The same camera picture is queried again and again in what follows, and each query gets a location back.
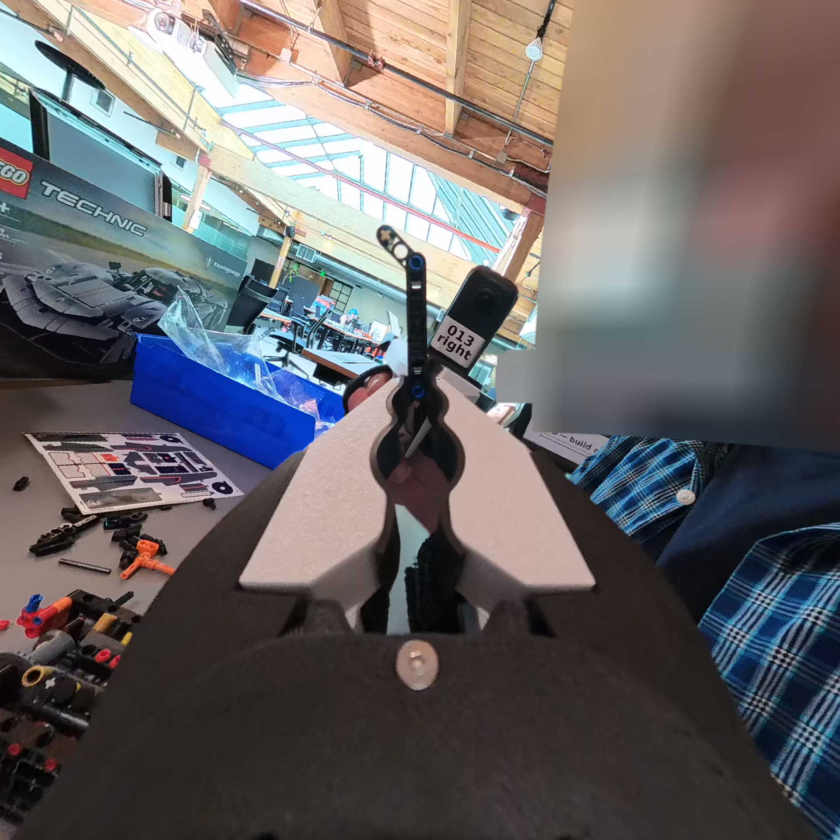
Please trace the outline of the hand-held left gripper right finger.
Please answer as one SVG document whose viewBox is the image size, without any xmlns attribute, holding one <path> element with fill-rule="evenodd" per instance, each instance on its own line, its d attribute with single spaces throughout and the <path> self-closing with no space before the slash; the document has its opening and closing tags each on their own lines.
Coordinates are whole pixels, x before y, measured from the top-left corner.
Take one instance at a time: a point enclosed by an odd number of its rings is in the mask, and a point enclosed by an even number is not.
<svg viewBox="0 0 840 840">
<path fill-rule="evenodd" d="M 532 452 L 450 382 L 429 448 L 448 484 L 444 532 L 459 557 L 456 590 L 484 627 L 504 602 L 595 590 L 595 577 Z"/>
</svg>

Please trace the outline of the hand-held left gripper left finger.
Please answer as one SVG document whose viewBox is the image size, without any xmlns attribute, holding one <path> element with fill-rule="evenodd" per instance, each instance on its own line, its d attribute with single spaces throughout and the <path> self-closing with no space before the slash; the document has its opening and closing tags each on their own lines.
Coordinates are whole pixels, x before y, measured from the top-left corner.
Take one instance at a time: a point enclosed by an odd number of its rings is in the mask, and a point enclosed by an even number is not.
<svg viewBox="0 0 840 840">
<path fill-rule="evenodd" d="M 400 564 L 396 510 L 374 470 L 398 386 L 384 385 L 302 453 L 238 578 L 243 590 L 335 602 L 362 630 L 363 605 Z"/>
</svg>

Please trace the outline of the black lego gear rack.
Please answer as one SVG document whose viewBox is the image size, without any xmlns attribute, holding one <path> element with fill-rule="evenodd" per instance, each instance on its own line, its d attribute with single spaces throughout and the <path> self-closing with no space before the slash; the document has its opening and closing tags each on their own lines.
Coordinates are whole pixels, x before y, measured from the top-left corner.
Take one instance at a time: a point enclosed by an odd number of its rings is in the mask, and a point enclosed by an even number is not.
<svg viewBox="0 0 840 840">
<path fill-rule="evenodd" d="M 412 251 L 405 259 L 407 314 L 407 374 L 397 392 L 398 416 L 414 445 L 412 455 L 436 456 L 435 435 L 431 430 L 427 404 L 429 388 L 436 384 L 441 371 L 435 360 L 427 357 L 426 260 Z"/>
</svg>

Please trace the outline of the pile of black lego pieces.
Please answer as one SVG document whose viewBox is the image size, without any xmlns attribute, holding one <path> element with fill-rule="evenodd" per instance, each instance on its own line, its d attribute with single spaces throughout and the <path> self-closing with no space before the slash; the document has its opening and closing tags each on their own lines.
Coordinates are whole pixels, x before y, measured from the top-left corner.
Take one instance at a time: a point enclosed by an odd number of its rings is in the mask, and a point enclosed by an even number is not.
<svg viewBox="0 0 840 840">
<path fill-rule="evenodd" d="M 111 534 L 111 542 L 122 550 L 119 568 L 127 571 L 140 557 L 140 542 L 153 543 L 156 550 L 154 560 L 163 558 L 168 549 L 161 539 L 143 532 L 142 526 L 149 515 L 144 511 L 118 511 L 111 514 L 86 514 L 78 506 L 63 507 L 60 510 L 62 524 L 42 533 L 29 548 L 28 552 L 35 557 L 46 557 L 61 554 L 71 549 L 79 537 L 91 529 L 101 525 L 103 531 Z"/>
</svg>

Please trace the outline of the lego car chassis assembly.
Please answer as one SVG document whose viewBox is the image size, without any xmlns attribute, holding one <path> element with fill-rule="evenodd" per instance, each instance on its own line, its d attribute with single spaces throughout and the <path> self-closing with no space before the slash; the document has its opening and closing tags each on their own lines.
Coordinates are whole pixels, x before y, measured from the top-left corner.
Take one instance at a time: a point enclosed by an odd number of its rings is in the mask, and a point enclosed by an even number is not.
<svg viewBox="0 0 840 840">
<path fill-rule="evenodd" d="M 31 595 L 2 621 L 23 647 L 1 656 L 2 829 L 19 826 L 77 752 L 142 614 L 132 591 Z"/>
</svg>

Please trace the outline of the lego set box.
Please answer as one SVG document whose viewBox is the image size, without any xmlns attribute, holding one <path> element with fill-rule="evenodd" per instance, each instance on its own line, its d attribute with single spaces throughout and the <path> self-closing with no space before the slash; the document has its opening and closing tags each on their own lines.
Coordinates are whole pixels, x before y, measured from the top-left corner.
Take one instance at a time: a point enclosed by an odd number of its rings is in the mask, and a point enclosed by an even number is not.
<svg viewBox="0 0 840 840">
<path fill-rule="evenodd" d="M 133 377 L 179 291 L 222 332 L 246 263 L 2 140 L 2 383 Z"/>
</svg>

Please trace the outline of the person's right hand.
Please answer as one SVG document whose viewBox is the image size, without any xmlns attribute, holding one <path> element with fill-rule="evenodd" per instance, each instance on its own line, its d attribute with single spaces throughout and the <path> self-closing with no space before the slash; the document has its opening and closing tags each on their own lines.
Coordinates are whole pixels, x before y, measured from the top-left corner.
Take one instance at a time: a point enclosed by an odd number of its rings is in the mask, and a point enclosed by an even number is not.
<svg viewBox="0 0 840 840">
<path fill-rule="evenodd" d="M 407 509 L 429 534 L 438 530 L 448 508 L 449 483 L 432 458 L 420 450 L 403 458 L 385 489 L 391 502 Z"/>
</svg>

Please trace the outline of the white printed paper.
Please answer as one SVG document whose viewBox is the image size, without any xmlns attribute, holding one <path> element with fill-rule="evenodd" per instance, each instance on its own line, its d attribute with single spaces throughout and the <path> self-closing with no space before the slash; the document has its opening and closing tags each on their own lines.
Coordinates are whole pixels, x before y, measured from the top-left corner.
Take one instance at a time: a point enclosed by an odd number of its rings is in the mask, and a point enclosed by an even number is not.
<svg viewBox="0 0 840 840">
<path fill-rule="evenodd" d="M 570 462 L 573 465 L 571 469 L 574 470 L 603 448 L 610 438 L 599 434 L 538 433 L 529 427 L 523 435 L 523 440 Z"/>
</svg>

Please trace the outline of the blue plastic bin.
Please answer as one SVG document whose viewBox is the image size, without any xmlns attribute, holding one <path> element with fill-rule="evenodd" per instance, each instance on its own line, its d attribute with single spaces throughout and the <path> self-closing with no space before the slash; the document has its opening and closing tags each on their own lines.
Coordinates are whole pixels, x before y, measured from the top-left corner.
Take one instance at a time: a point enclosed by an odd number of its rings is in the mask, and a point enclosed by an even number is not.
<svg viewBox="0 0 840 840">
<path fill-rule="evenodd" d="M 270 469 L 343 418 L 329 388 L 251 353 L 221 355 L 217 371 L 171 339 L 140 336 L 131 403 Z"/>
</svg>

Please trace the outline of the sticker sheet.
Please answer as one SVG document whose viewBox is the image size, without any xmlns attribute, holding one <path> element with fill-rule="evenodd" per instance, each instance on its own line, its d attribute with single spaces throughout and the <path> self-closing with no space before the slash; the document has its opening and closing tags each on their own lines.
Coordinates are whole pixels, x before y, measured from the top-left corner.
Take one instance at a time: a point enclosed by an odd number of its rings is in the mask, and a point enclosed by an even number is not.
<svg viewBox="0 0 840 840">
<path fill-rule="evenodd" d="M 30 433 L 79 510 L 106 514 L 243 496 L 181 434 Z"/>
</svg>

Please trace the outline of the black office chair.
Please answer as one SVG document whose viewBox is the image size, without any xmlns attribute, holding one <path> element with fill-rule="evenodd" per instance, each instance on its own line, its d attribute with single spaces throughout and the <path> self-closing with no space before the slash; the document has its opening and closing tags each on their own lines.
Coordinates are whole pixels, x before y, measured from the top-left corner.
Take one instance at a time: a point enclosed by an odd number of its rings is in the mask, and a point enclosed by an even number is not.
<svg viewBox="0 0 840 840">
<path fill-rule="evenodd" d="M 253 333 L 256 328 L 255 321 L 274 300 L 276 294 L 276 287 L 246 275 L 230 310 L 224 331 L 235 334 Z"/>
</svg>

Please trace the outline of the dark blue undershirt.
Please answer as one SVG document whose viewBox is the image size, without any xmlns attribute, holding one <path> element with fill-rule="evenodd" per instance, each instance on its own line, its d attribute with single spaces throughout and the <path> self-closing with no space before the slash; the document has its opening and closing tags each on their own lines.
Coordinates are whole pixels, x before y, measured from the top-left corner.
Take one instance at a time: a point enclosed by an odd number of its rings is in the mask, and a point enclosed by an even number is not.
<svg viewBox="0 0 840 840">
<path fill-rule="evenodd" d="M 757 541 L 838 522 L 838 514 L 838 453 L 734 446 L 646 552 L 698 623 Z"/>
</svg>

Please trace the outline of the clear plastic bag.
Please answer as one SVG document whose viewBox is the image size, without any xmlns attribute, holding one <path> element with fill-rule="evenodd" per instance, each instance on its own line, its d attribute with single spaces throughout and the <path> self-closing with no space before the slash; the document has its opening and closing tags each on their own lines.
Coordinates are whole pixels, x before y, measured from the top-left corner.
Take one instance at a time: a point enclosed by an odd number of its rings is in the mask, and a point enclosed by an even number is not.
<svg viewBox="0 0 840 840">
<path fill-rule="evenodd" d="M 260 394 L 275 403 L 303 411 L 314 419 L 319 436 L 344 415 L 342 398 L 280 362 L 265 357 L 260 335 L 208 330 L 189 297 L 181 290 L 159 321 L 165 336 L 202 372 L 222 377 L 247 396 Z"/>
</svg>

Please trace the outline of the hanging light bulb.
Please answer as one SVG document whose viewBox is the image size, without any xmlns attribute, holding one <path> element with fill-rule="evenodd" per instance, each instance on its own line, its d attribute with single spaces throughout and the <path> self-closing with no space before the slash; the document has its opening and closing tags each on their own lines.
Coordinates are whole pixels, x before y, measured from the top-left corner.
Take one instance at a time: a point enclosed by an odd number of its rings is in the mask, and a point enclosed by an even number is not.
<svg viewBox="0 0 840 840">
<path fill-rule="evenodd" d="M 545 14 L 542 18 L 542 22 L 538 27 L 535 36 L 525 47 L 525 55 L 532 65 L 540 61 L 543 57 L 543 41 L 551 22 L 553 10 L 556 4 L 557 2 L 554 0 L 549 1 Z"/>
</svg>

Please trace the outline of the plaid shirt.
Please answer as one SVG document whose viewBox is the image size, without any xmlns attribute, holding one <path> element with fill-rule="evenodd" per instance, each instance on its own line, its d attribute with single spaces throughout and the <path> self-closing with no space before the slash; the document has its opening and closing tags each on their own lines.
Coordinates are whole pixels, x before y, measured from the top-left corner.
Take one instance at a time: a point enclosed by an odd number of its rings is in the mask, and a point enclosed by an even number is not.
<svg viewBox="0 0 840 840">
<path fill-rule="evenodd" d="M 569 479 L 646 551 L 734 446 L 613 436 Z M 783 793 L 838 839 L 839 514 L 757 541 L 696 624 Z"/>
</svg>

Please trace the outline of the black monitor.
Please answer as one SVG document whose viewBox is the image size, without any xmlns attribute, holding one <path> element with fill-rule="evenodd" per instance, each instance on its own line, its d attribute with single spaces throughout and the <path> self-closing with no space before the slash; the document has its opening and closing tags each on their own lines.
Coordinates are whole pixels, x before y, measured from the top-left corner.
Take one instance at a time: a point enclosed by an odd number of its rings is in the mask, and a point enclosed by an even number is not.
<svg viewBox="0 0 840 840">
<path fill-rule="evenodd" d="M 48 91 L 28 90 L 33 152 L 143 210 L 172 221 L 161 163 Z"/>
</svg>

